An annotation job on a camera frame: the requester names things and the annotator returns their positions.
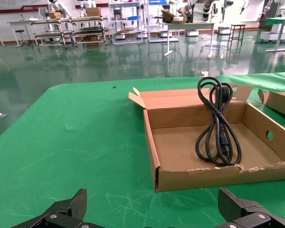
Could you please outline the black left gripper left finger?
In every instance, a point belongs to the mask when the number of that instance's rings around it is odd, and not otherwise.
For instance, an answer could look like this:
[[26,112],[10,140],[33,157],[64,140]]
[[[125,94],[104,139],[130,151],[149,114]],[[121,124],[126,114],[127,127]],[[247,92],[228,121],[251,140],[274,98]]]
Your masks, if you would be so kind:
[[16,225],[16,228],[96,228],[83,221],[87,210],[87,190],[79,189],[70,199],[54,202],[43,214]]

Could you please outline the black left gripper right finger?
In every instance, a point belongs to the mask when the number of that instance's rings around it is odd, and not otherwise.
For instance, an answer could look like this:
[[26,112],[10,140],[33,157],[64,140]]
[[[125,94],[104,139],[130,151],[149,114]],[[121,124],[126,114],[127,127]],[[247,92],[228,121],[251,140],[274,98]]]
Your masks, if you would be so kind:
[[228,189],[218,190],[218,210],[226,221],[220,228],[285,228],[285,219],[256,201],[236,197]]

